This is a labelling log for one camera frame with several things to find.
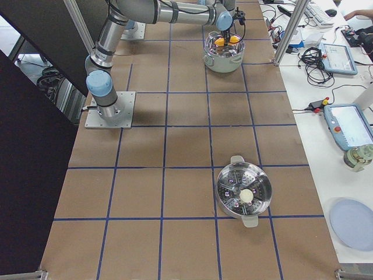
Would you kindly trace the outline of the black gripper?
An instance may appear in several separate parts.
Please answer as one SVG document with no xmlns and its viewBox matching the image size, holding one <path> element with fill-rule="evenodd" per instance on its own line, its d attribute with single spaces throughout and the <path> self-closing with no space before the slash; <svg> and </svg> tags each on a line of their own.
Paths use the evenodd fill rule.
<svg viewBox="0 0 373 280">
<path fill-rule="evenodd" d="M 238 21 L 240 25 L 245 24 L 245 12 L 236 8 L 235 10 L 225 10 L 220 13 L 220 33 L 222 37 L 222 46 L 226 46 L 230 42 L 230 29 L 232 28 L 235 21 Z"/>
</svg>

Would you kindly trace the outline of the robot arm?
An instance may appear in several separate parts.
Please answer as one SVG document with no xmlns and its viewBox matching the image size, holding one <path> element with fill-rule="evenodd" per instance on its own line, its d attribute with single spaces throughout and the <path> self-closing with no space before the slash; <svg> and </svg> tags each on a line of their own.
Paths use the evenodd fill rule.
<svg viewBox="0 0 373 280">
<path fill-rule="evenodd" d="M 234 21 L 243 24 L 244 16 L 235 1 L 109 1 L 105 24 L 85 60 L 86 85 L 97 104 L 98 116 L 107 121 L 118 120 L 126 107 L 119 99 L 110 72 L 112 58 L 129 21 L 214 25 L 227 39 Z"/>
</svg>

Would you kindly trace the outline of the person hand at desk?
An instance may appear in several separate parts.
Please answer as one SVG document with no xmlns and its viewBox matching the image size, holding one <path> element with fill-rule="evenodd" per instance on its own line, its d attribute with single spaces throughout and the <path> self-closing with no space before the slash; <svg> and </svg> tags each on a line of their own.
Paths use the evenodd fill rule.
<svg viewBox="0 0 373 280">
<path fill-rule="evenodd" d="M 354 10 L 346 15 L 344 15 L 345 20 L 350 20 L 351 18 L 355 16 L 363 16 L 366 18 L 369 18 L 372 20 L 373 18 L 373 10 L 372 9 L 360 9 L 360 10 Z"/>
</svg>

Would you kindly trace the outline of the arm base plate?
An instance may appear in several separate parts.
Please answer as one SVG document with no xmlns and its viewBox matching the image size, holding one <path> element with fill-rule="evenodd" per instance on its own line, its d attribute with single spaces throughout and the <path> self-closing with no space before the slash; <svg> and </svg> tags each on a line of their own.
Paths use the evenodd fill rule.
<svg viewBox="0 0 373 280">
<path fill-rule="evenodd" d="M 145 39 L 145 23 L 134 22 L 130 20 L 125 26 L 121 40 L 124 41 L 140 41 Z"/>
<path fill-rule="evenodd" d="M 136 92 L 118 91 L 115 104 L 110 107 L 100 107 L 92 98 L 88 110 L 85 128 L 87 129 L 131 129 Z"/>
</svg>

